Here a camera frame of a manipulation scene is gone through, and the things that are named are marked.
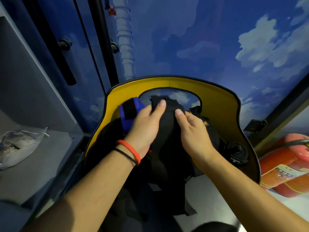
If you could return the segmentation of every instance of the clear plastic bag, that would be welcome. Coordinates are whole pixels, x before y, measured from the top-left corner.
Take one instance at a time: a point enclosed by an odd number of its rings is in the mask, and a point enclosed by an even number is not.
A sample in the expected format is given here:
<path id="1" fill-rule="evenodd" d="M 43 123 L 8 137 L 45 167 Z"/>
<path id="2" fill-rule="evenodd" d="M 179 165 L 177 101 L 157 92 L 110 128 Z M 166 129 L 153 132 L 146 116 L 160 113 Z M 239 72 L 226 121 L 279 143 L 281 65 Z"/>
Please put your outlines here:
<path id="1" fill-rule="evenodd" d="M 47 127 L 39 133 L 26 130 L 5 133 L 0 141 L 0 169 L 12 167 L 27 158 L 38 147 Z"/>

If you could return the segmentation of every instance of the red fire extinguisher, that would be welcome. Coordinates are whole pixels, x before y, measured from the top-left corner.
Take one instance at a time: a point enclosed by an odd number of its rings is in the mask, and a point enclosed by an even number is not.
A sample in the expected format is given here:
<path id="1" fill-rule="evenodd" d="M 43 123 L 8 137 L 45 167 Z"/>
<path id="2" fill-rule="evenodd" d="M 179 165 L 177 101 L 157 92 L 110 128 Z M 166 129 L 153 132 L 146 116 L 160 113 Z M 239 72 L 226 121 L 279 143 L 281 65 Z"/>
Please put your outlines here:
<path id="1" fill-rule="evenodd" d="M 309 174 L 302 175 L 273 188 L 278 194 L 293 198 L 309 192 Z"/>
<path id="2" fill-rule="evenodd" d="M 288 134 L 280 139 L 274 150 L 260 159 L 261 186 L 276 187 L 309 172 L 309 137 Z"/>

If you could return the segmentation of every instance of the forearm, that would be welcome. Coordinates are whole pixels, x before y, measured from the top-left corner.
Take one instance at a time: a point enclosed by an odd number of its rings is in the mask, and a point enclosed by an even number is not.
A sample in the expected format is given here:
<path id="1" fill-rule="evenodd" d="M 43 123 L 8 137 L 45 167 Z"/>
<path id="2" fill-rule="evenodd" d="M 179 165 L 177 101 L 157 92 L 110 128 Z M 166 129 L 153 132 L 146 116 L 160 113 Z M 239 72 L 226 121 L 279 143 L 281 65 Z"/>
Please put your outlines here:
<path id="1" fill-rule="evenodd" d="M 309 223 L 285 207 L 218 153 L 202 160 L 201 170 L 215 184 L 245 229 L 309 231 Z"/>
<path id="2" fill-rule="evenodd" d="M 117 148 L 130 155 L 125 147 Z M 133 167 L 133 162 L 112 151 L 27 229 L 97 232 Z"/>

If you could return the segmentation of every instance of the blue strap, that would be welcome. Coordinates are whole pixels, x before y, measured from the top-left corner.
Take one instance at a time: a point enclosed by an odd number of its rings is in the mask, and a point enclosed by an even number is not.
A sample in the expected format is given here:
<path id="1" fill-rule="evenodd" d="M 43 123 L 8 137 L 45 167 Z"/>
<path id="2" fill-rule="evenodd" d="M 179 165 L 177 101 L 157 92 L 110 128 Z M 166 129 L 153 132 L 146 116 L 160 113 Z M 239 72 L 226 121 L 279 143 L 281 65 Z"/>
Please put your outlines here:
<path id="1" fill-rule="evenodd" d="M 130 131 L 134 118 L 143 108 L 145 108 L 145 106 L 138 97 L 130 98 L 119 106 L 120 119 L 124 134 L 127 134 Z"/>

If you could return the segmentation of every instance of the red bracelet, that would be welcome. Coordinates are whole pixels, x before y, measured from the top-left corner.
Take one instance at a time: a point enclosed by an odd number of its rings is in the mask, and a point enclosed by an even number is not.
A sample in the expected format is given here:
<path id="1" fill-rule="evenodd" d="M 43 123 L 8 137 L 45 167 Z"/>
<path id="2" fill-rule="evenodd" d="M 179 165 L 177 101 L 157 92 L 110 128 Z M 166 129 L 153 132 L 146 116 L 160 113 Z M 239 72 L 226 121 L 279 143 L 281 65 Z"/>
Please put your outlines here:
<path id="1" fill-rule="evenodd" d="M 129 143 L 127 143 L 124 140 L 118 140 L 116 143 L 125 146 L 130 152 L 132 152 L 132 154 L 134 155 L 135 159 L 137 160 L 137 163 L 140 164 L 140 162 L 141 162 L 140 155 L 137 153 L 137 151 Z"/>

